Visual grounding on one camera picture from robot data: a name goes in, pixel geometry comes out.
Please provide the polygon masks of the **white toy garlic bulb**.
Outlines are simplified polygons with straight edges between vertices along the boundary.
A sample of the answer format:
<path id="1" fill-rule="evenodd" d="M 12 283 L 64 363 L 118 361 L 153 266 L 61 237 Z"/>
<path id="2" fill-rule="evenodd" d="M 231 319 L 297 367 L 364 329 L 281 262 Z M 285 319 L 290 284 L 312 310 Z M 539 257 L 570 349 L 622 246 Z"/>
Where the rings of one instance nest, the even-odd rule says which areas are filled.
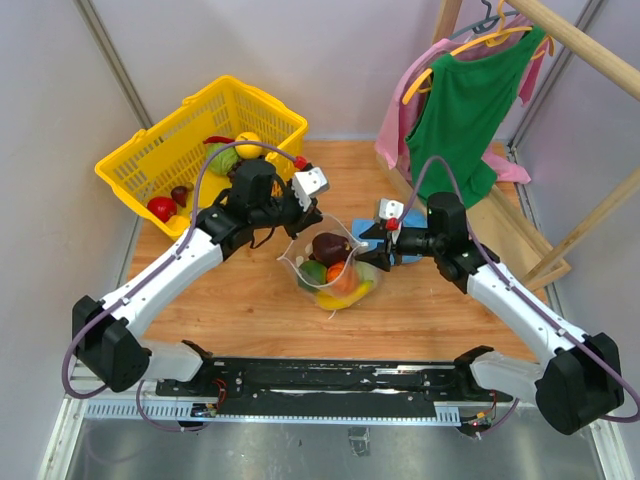
<path id="1" fill-rule="evenodd" d="M 380 271 L 376 267 L 362 261 L 356 261 L 354 266 L 361 283 L 370 282 L 373 285 L 378 283 Z"/>

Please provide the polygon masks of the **dark purple toy fruit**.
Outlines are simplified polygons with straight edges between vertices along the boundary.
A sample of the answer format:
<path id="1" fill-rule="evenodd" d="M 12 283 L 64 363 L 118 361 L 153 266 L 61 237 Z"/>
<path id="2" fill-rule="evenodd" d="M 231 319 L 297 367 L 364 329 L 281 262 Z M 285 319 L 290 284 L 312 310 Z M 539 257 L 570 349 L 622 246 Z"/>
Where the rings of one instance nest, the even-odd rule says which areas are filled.
<path id="1" fill-rule="evenodd" d="M 330 267 L 345 261 L 351 253 L 349 240 L 331 232 L 322 232 L 312 240 L 312 253 L 315 260 Z"/>

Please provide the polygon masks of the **rough orange toy tangerine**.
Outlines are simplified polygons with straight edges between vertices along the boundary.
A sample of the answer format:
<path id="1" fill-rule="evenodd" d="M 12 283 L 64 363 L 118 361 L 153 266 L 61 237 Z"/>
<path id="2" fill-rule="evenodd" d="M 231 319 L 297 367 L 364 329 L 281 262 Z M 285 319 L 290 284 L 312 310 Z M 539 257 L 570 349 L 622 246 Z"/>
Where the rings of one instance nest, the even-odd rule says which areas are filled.
<path id="1" fill-rule="evenodd" d="M 359 276 L 346 261 L 338 262 L 327 269 L 326 281 L 334 295 L 346 296 L 359 285 Z"/>

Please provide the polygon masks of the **clear dotted zip top bag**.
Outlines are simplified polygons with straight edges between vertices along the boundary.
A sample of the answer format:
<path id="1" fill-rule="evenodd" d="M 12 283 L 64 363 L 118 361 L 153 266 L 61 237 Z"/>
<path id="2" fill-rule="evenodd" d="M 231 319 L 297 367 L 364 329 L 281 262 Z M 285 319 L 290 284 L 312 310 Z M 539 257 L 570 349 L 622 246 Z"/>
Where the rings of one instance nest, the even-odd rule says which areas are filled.
<path id="1" fill-rule="evenodd" d="M 278 261 L 317 307 L 338 311 L 360 303 L 380 284 L 379 271 L 357 259 L 368 247 L 326 214 L 292 240 Z"/>

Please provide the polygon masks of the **yellow green toy mango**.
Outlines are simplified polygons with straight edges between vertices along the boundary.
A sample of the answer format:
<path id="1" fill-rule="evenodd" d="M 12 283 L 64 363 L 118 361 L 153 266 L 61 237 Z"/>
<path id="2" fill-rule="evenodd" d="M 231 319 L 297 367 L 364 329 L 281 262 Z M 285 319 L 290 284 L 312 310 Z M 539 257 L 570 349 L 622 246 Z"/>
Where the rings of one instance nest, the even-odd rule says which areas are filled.
<path id="1" fill-rule="evenodd" d="M 302 287 L 324 285 L 327 280 L 327 267 L 317 260 L 307 260 L 299 266 L 298 283 Z"/>

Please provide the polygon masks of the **yellow toy banana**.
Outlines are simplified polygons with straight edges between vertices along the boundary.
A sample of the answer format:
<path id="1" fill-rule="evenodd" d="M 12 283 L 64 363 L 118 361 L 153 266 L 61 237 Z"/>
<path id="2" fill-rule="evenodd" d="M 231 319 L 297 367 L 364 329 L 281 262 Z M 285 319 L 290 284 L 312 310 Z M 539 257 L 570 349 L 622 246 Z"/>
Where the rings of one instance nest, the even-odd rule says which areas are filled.
<path id="1" fill-rule="evenodd" d="M 368 295 L 374 287 L 375 283 L 373 281 L 365 281 L 344 297 L 334 297 L 324 292 L 318 292 L 315 296 L 316 305 L 331 311 L 349 308 Z"/>

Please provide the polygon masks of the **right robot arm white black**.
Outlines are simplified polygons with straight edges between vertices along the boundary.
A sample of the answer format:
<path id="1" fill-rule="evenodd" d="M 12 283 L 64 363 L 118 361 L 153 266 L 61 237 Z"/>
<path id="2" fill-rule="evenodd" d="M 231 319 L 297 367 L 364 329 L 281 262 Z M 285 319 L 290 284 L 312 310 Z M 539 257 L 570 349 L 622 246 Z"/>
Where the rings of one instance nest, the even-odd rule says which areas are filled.
<path id="1" fill-rule="evenodd" d="M 606 334 L 589 335 L 525 288 L 472 233 L 453 193 L 428 200 L 427 224 L 408 227 L 406 207 L 383 198 L 362 233 L 373 249 L 359 260 L 389 271 L 405 256 L 433 258 L 441 276 L 487 307 L 534 353 L 535 362 L 477 347 L 459 357 L 455 392 L 474 400 L 487 390 L 535 405 L 556 431 L 570 435 L 621 406 L 619 351 Z"/>

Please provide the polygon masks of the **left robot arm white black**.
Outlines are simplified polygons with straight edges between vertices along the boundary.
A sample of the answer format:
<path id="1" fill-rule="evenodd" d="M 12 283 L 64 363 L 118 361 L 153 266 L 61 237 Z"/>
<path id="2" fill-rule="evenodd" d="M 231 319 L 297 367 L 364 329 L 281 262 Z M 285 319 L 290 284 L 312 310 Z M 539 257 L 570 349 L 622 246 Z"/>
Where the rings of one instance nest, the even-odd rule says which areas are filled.
<path id="1" fill-rule="evenodd" d="M 84 296 L 76 302 L 71 355 L 115 393 L 143 379 L 177 380 L 192 395 L 207 393 L 214 371 L 204 365 L 203 351 L 188 342 L 144 345 L 141 337 L 195 280 L 242 246 L 253 245 L 255 231 L 283 228 L 296 238 L 319 223 L 323 216 L 317 197 L 328 188 L 325 174 L 312 165 L 282 182 L 269 162 L 244 163 L 232 186 L 141 274 L 100 300 Z"/>

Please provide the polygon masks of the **blue cartoon print cloth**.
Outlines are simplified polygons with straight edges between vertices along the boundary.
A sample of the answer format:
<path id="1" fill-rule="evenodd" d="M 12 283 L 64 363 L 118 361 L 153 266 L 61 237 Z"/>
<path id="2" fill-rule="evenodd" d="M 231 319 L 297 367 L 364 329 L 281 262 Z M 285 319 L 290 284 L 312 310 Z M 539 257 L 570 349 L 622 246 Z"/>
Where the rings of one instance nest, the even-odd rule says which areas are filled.
<path id="1" fill-rule="evenodd" d="M 374 225 L 375 222 L 372 219 L 356 218 L 352 221 L 351 234 L 360 243 L 367 244 L 365 248 L 360 249 L 356 254 L 357 259 L 365 253 L 375 252 L 380 245 L 384 244 L 383 239 L 366 239 L 363 237 L 363 233 Z M 424 242 L 424 236 L 421 232 L 426 228 L 426 216 L 417 209 L 410 210 L 403 221 L 401 233 L 395 242 L 393 252 L 390 254 L 389 262 L 391 266 L 412 264 L 421 260 L 421 244 Z"/>

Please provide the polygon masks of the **yellow toy apple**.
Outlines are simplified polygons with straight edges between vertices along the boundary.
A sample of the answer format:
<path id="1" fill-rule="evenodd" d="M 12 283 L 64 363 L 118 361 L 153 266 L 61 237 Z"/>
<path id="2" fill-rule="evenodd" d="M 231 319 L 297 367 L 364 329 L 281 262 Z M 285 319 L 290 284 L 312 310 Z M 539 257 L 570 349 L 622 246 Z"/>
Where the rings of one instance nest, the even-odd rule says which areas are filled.
<path id="1" fill-rule="evenodd" d="M 257 142 L 260 142 L 261 139 L 255 132 L 242 132 L 236 137 L 235 141 L 249 141 L 249 144 L 237 145 L 235 147 L 236 153 L 241 159 L 252 160 L 262 155 L 263 148 L 257 145 Z"/>

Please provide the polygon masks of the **red toy chili pepper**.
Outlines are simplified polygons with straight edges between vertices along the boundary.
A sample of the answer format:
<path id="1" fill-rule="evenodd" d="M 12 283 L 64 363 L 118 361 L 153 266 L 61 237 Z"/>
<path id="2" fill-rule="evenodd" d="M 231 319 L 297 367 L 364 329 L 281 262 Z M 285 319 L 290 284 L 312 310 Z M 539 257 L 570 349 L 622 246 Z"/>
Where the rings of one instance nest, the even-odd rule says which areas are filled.
<path id="1" fill-rule="evenodd" d="M 233 139 L 224 136 L 210 136 L 203 141 L 205 145 L 209 144 L 229 144 L 232 143 Z"/>

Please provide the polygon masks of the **yellow toy bell pepper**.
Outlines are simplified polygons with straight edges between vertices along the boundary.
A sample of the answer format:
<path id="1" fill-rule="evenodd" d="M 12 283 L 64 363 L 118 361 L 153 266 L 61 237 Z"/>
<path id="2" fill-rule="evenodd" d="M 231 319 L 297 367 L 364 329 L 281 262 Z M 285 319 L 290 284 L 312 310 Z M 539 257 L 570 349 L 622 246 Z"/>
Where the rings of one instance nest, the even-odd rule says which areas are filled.
<path id="1" fill-rule="evenodd" d="M 184 217 L 182 215 L 173 215 L 166 222 L 166 226 L 170 230 L 180 231 L 180 232 L 187 229 L 189 224 L 190 224 L 190 220 L 187 217 Z"/>

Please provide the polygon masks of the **pink shirt on hanger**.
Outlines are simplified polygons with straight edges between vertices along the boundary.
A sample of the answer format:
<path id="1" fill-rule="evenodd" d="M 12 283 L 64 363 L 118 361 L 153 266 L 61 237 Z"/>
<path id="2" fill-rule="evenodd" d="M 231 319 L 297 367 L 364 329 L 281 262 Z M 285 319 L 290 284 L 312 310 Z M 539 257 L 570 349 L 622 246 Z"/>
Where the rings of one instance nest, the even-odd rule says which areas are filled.
<path id="1" fill-rule="evenodd" d="M 507 21 L 505 28 L 531 25 L 532 22 L 530 20 L 519 14 L 517 17 L 513 17 L 513 19 Z M 376 153 L 381 156 L 380 158 L 385 159 L 390 170 L 395 168 L 409 182 L 411 182 L 409 149 L 406 145 L 405 137 L 416 124 L 428 93 L 416 93 L 408 105 L 403 105 L 401 99 L 410 84 L 412 84 L 419 74 L 424 72 L 431 63 L 442 55 L 450 53 L 450 51 L 459 45 L 480 36 L 481 35 L 475 36 L 471 32 L 468 32 L 460 36 L 460 38 L 466 37 L 462 42 L 449 40 L 447 37 L 435 42 L 433 46 L 418 57 L 404 72 L 395 87 L 374 148 Z M 484 58 L 491 53 L 490 48 L 482 45 L 476 46 L 474 49 L 475 50 L 472 49 L 472 51 L 468 53 L 463 52 L 461 60 L 476 60 Z M 519 100 L 515 101 L 510 108 L 505 120 L 500 124 L 498 132 L 495 134 L 495 138 L 506 138 L 506 134 L 509 133 L 509 131 L 506 130 L 506 127 L 503 128 L 505 122 L 507 126 L 515 128 L 515 120 L 521 120 L 523 118 L 523 112 L 530 104 L 533 94 L 535 93 L 536 83 L 544 58 L 547 54 L 553 56 L 554 53 L 554 40 L 551 37 L 545 37 L 543 42 L 538 46 L 533 59 L 530 60 L 524 70 L 518 87 L 518 96 L 516 97 Z M 482 161 L 497 174 L 497 181 L 520 184 L 529 183 L 531 178 L 525 168 L 509 162 L 506 159 L 506 154 L 498 153 L 496 145 L 497 143 L 495 143 L 495 145 L 492 143 L 487 147 L 481 158 Z"/>

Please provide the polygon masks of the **yellow clothes hanger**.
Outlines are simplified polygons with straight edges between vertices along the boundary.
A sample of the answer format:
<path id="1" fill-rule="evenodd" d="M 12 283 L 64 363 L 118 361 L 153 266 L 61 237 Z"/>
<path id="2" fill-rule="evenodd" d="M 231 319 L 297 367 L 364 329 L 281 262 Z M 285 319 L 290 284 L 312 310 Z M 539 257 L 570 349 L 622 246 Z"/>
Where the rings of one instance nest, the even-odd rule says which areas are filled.
<path id="1" fill-rule="evenodd" d="M 499 24 L 496 31 L 474 38 L 455 50 L 452 50 L 449 55 L 455 57 L 481 44 L 485 44 L 488 48 L 494 48 L 503 44 L 513 34 L 528 32 L 533 29 L 532 26 L 505 28 L 506 15 L 503 12 L 503 4 L 504 2 L 500 1 L 498 5 Z M 407 105 L 416 93 L 428 93 L 432 89 L 432 81 L 430 80 L 432 73 L 433 69 L 429 67 L 413 81 L 401 99 L 403 105 Z"/>

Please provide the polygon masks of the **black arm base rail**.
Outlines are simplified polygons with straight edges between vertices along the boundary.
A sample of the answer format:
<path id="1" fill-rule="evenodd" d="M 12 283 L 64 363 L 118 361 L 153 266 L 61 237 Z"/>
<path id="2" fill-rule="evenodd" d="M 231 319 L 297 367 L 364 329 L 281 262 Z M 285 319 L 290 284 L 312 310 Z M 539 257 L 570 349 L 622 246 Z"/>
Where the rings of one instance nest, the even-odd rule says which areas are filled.
<path id="1" fill-rule="evenodd" d="M 159 396 L 212 398 L 226 390 L 222 414 L 258 418 L 417 419 L 439 403 L 508 402 L 473 387 L 452 362 L 348 361 L 218 357 L 190 381 L 166 379 Z"/>

